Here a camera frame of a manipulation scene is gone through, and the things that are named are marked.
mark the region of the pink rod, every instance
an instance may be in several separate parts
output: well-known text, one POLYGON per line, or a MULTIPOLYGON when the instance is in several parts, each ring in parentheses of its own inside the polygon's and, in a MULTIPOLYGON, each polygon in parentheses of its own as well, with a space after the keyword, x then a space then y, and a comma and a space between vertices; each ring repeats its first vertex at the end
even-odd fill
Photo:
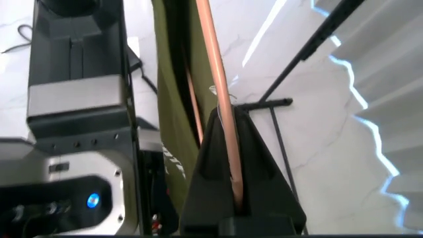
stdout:
POLYGON ((211 72, 213 73, 213 80, 216 85, 217 99, 220 107, 223 131, 225 134, 227 155, 231 169, 233 197, 237 209, 240 210, 243 204, 243 177, 237 135, 235 132, 235 121, 232 115, 232 106, 229 99, 226 76, 223 70, 223 63, 220 56, 219 44, 217 43, 209 1, 196 0, 196 3, 204 40, 206 42, 211 72))

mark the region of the black machine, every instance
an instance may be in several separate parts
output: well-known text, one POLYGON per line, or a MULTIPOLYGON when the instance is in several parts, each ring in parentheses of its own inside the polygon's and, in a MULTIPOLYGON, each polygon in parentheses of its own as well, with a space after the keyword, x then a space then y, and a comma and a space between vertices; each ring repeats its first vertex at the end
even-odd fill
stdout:
MULTIPOLYGON (((347 2, 327 20, 337 25, 324 23, 292 69, 362 1, 347 2)), ((35 0, 27 123, 36 143, 0 140, 0 232, 9 237, 168 235, 178 228, 182 235, 307 233, 293 181, 290 188, 246 113, 291 104, 265 100, 292 69, 264 100, 234 109, 242 212, 233 204, 223 129, 214 110, 179 218, 166 193, 159 132, 135 117, 131 71, 139 65, 126 43, 123 1, 35 0)))

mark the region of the white marble floor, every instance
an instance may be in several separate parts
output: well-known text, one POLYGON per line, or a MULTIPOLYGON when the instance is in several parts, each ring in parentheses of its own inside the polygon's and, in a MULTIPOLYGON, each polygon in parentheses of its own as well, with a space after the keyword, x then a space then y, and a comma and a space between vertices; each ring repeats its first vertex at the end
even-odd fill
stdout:
MULTIPOLYGON (((147 76, 156 82, 151 3, 124 3, 128 37, 135 42, 132 47, 139 52, 147 76)), ((310 0, 210 0, 210 4, 237 103, 258 100, 324 21, 312 10, 310 0)), ((20 43, 16 28, 31 23, 31 16, 31 0, 0 0, 0 50, 20 43)), ((328 58, 335 47, 327 40, 270 97, 294 99, 276 114, 307 227, 312 234, 406 233, 397 225, 401 207, 380 193, 389 173, 375 156, 373 135, 352 116, 360 104, 350 92, 348 72, 328 58)), ((28 135, 28 59, 28 48, 0 55, 0 136, 28 135)), ((137 114, 158 126, 154 93, 140 72, 135 72, 134 80, 137 114)), ((269 111, 250 115, 286 173, 269 111)))

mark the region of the white curtain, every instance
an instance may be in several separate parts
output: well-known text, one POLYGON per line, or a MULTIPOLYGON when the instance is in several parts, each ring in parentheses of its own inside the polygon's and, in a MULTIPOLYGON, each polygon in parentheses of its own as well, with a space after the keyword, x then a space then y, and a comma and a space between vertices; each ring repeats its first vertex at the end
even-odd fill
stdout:
MULTIPOLYGON (((339 2, 315 8, 328 14, 339 2)), ((392 175, 385 193, 403 205, 404 227, 423 230, 423 1, 364 1, 334 35, 331 57, 350 67, 356 116, 392 175)))

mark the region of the green fabric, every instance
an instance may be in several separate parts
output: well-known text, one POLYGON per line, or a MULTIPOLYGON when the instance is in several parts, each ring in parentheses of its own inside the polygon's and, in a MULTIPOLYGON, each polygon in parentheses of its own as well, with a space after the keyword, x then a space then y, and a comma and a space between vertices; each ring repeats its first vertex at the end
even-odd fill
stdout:
POLYGON ((192 75, 203 128, 217 98, 195 0, 152 0, 158 59, 158 105, 167 184, 178 213, 198 154, 198 134, 189 97, 184 56, 192 75))

